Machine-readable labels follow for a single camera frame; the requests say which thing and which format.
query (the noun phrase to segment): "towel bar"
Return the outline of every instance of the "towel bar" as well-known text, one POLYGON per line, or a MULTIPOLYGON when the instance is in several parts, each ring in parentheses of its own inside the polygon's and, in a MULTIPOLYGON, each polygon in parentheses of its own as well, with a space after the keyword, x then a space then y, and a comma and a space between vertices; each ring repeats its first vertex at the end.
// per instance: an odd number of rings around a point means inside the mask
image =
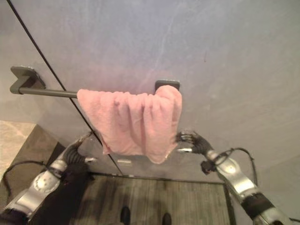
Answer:
MULTIPOLYGON (((10 70, 18 78, 18 80, 10 87, 10 92, 13 94, 31 94, 64 98, 77 98, 76 91, 46 89, 45 83, 38 76, 37 72, 32 68, 11 67, 10 70)), ((180 83, 178 81, 158 80, 155 82, 155 90, 163 85, 171 85, 177 90, 179 90, 180 87, 180 83)))

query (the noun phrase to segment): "pink towel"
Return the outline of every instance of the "pink towel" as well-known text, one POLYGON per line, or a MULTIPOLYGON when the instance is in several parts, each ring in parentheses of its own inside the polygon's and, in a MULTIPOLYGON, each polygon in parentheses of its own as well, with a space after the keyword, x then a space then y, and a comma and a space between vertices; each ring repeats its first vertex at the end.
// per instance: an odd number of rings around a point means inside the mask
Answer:
POLYGON ((77 98, 102 137, 104 154, 146 155, 160 164, 176 147, 182 98, 172 86, 155 95, 79 90, 77 98))

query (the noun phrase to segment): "black shoe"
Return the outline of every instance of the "black shoe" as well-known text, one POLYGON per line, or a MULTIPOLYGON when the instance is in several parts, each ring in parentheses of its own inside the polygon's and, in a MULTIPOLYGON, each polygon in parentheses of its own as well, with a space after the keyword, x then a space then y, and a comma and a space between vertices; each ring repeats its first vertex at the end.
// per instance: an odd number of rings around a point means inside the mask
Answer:
POLYGON ((130 209, 127 206, 122 208, 120 222, 124 225, 130 225, 130 209))
POLYGON ((163 225, 171 225, 171 224, 172 224, 171 215, 169 213, 165 213, 163 217, 163 225))

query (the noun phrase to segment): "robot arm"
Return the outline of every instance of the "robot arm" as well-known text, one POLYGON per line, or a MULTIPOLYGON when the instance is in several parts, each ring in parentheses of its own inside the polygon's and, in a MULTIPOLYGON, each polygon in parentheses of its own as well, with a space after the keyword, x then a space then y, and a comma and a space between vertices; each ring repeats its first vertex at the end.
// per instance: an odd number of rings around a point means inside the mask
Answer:
POLYGON ((89 136, 90 134, 84 135, 67 146, 49 168, 34 179, 28 189, 23 190, 5 207, 1 218, 11 221, 11 224, 24 224, 24 220, 31 218, 44 199, 58 188, 68 165, 96 161, 95 158, 83 157, 77 152, 78 147, 89 136))
POLYGON ((227 154, 218 154, 203 137, 195 132, 181 132, 177 135, 177 141, 192 145, 191 148, 179 149, 179 151, 202 154, 206 157, 207 161, 201 163, 202 171, 205 174, 216 171, 255 224, 292 225, 289 217, 261 193, 259 188, 243 174, 238 163, 227 154))

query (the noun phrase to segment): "person's foot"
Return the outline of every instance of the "person's foot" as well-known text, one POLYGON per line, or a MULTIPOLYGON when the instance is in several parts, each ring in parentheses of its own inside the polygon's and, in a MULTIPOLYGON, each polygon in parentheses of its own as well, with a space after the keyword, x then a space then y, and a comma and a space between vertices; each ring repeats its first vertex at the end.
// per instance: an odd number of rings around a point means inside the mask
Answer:
POLYGON ((171 215, 169 213, 165 213, 163 217, 163 225, 171 225, 172 224, 172 219, 171 215))
POLYGON ((130 225, 130 209, 127 206, 122 208, 120 222, 124 225, 130 225))

